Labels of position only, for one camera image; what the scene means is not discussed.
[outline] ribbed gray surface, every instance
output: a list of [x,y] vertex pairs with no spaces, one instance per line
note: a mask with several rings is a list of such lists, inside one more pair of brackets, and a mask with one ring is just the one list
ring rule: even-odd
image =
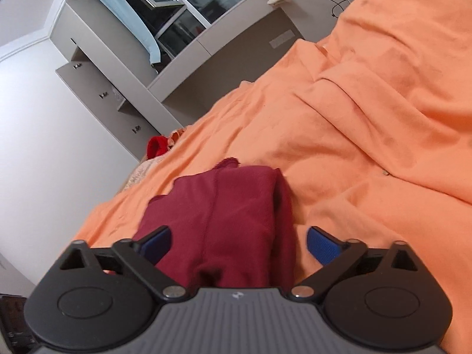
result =
[[[53,354],[41,348],[38,354]],[[313,305],[277,289],[201,289],[162,308],[141,336],[113,354],[374,354],[333,333]],[[417,354],[444,354],[428,348]]]

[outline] red cloth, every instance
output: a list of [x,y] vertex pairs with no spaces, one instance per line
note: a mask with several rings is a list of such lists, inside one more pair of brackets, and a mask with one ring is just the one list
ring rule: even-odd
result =
[[168,225],[171,251],[156,267],[192,291],[289,290],[296,258],[289,187],[279,169],[238,165],[227,158],[208,172],[177,178],[169,194],[150,200],[133,239]]
[[152,159],[157,156],[162,156],[167,153],[167,137],[166,136],[154,136],[148,141],[146,156],[147,159]]

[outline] orange bedsheet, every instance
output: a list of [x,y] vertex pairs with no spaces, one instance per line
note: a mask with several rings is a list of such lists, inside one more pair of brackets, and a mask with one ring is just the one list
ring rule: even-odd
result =
[[322,43],[299,40],[221,99],[76,237],[131,237],[151,197],[225,157],[281,168],[298,279],[319,268],[310,225],[373,247],[406,240],[452,301],[443,347],[472,353],[472,0],[356,0]]

